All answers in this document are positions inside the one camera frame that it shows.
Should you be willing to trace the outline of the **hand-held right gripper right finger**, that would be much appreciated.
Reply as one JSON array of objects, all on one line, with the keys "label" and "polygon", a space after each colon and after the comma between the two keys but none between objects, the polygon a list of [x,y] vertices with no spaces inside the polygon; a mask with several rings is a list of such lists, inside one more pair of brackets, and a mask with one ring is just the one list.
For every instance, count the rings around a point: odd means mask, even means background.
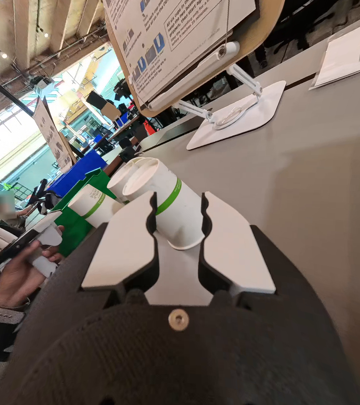
[{"label": "hand-held right gripper right finger", "polygon": [[248,220],[211,192],[201,196],[203,215],[199,283],[212,295],[227,291],[273,295],[276,286]]}]

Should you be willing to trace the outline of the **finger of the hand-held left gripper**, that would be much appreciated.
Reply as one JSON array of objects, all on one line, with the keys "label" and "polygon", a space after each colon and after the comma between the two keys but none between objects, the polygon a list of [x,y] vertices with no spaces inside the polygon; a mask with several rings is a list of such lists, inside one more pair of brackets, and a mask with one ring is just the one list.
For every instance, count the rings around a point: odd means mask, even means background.
[{"label": "finger of the hand-held left gripper", "polygon": [[25,236],[40,236],[45,234],[46,232],[50,233],[51,235],[62,235],[62,231],[56,225],[56,219],[58,219],[62,215],[62,210],[56,210],[49,212],[44,218],[42,218],[38,223],[36,223],[33,227],[28,229],[25,232]]}]

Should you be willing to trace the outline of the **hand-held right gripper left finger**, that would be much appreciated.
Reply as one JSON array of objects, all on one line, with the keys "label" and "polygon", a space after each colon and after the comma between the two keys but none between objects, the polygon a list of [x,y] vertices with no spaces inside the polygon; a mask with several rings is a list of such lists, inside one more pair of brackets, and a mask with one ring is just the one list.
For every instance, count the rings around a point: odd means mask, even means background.
[{"label": "hand-held right gripper left finger", "polygon": [[84,291],[111,290],[119,299],[150,290],[159,278],[157,193],[147,191],[115,213],[106,225],[81,283]]}]

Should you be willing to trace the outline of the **green plastic box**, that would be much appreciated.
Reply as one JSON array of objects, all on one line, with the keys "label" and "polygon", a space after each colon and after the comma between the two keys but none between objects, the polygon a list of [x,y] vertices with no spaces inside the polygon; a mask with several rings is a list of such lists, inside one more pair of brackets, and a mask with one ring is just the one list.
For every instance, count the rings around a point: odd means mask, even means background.
[{"label": "green plastic box", "polygon": [[116,200],[116,196],[107,188],[109,180],[110,178],[101,168],[92,170],[86,173],[83,179],[74,181],[72,187],[54,207],[53,211],[62,211],[62,214],[55,221],[56,225],[64,226],[62,242],[59,245],[59,252],[62,256],[68,257],[83,242],[87,234],[94,229],[91,224],[68,207],[70,200],[86,184],[94,186]]}]

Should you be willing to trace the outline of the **white paper cup green band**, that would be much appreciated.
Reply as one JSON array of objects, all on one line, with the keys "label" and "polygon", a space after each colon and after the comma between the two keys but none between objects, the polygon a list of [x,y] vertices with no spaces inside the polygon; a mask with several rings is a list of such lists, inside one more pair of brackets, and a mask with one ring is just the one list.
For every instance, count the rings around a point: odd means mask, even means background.
[{"label": "white paper cup green band", "polygon": [[141,167],[143,157],[135,157],[122,166],[110,179],[107,188],[115,196],[116,200],[126,205],[129,200],[123,195],[123,188],[130,177]]},{"label": "white paper cup green band", "polygon": [[124,205],[94,186],[85,185],[68,203],[68,207],[97,228],[107,223]]},{"label": "white paper cup green band", "polygon": [[203,240],[201,197],[157,158],[135,158],[136,171],[123,187],[133,201],[156,193],[156,226],[175,250],[188,250]]}]

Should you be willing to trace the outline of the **grey desk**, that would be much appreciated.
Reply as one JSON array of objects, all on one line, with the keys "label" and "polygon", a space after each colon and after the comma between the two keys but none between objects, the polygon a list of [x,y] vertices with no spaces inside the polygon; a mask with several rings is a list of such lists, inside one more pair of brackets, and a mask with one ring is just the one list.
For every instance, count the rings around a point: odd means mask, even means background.
[{"label": "grey desk", "polygon": [[360,73],[310,89],[328,40],[261,74],[286,81],[265,126],[191,151],[194,132],[152,141],[195,192],[211,191],[257,225],[314,287],[360,379]]}]

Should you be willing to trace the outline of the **person's left hand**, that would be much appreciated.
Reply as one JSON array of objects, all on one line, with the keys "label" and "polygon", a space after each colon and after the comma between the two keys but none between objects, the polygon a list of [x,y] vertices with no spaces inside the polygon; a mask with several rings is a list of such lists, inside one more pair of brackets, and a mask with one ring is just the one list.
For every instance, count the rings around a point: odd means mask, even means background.
[{"label": "person's left hand", "polygon": [[28,262],[28,258],[38,249],[50,262],[58,264],[64,258],[58,252],[58,246],[43,249],[38,240],[31,242],[3,268],[0,275],[0,307],[15,308],[23,305],[45,281],[45,276]]}]

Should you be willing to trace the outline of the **large blue plastic bin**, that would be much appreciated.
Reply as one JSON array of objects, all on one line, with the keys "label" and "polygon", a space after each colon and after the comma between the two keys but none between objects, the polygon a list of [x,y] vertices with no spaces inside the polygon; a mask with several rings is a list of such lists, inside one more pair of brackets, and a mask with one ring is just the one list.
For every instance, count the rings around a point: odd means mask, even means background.
[{"label": "large blue plastic bin", "polygon": [[85,179],[87,173],[104,169],[106,166],[107,162],[96,151],[90,150],[67,173],[48,185],[47,190],[52,190],[58,196],[64,197],[78,181]]}]

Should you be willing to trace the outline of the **grey beaded wristband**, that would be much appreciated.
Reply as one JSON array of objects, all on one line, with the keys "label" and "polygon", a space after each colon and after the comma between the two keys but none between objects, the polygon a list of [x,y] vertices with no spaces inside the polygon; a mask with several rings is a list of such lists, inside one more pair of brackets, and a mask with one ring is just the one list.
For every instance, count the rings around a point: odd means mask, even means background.
[{"label": "grey beaded wristband", "polygon": [[17,325],[22,322],[25,317],[25,311],[30,306],[30,299],[27,298],[20,306],[0,306],[0,323]]}]

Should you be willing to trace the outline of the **wooden document stand with sheet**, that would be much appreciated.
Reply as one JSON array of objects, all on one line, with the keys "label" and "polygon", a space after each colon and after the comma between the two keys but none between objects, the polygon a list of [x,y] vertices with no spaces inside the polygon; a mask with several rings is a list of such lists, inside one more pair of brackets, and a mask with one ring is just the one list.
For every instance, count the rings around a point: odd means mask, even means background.
[{"label": "wooden document stand with sheet", "polygon": [[67,173],[76,164],[77,159],[64,135],[58,131],[45,98],[37,98],[33,119],[50,147],[61,172]]}]

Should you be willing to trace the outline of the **wooden document stand white base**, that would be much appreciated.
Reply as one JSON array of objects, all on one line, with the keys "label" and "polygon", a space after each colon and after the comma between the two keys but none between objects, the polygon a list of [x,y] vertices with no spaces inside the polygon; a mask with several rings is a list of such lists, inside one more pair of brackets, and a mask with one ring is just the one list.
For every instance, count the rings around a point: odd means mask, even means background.
[{"label": "wooden document stand white base", "polygon": [[[225,34],[225,38],[220,44],[204,54],[199,61],[164,88],[152,101],[144,103],[139,102],[130,84],[128,70],[105,13],[110,42],[139,112],[145,117],[155,117],[168,107],[175,107],[203,119],[202,124],[188,143],[187,150],[197,149],[257,129],[267,124],[275,115],[286,82],[281,80],[262,87],[257,79],[252,78],[245,69],[236,64],[253,53],[265,41],[276,25],[284,7],[284,1],[281,0],[260,0],[258,3],[260,15],[257,19],[245,18],[231,30],[231,33]],[[224,71],[248,87],[247,96],[215,112],[185,101],[188,94]]]}]

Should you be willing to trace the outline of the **printed instruction sheet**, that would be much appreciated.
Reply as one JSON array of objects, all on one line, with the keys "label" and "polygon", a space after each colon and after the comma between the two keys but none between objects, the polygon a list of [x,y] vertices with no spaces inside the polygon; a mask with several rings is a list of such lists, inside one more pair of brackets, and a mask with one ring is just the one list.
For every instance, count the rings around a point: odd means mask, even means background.
[{"label": "printed instruction sheet", "polygon": [[106,19],[139,102],[150,102],[220,44],[245,18],[253,0],[107,0]]}]

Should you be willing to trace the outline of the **laminated paper sheet red label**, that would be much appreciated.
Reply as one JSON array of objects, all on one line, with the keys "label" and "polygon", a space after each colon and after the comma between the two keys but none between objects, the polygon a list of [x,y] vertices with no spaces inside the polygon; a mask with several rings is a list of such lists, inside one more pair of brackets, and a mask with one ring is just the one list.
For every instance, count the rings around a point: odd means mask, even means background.
[{"label": "laminated paper sheet red label", "polygon": [[319,72],[310,89],[360,73],[360,27],[328,39]]}]

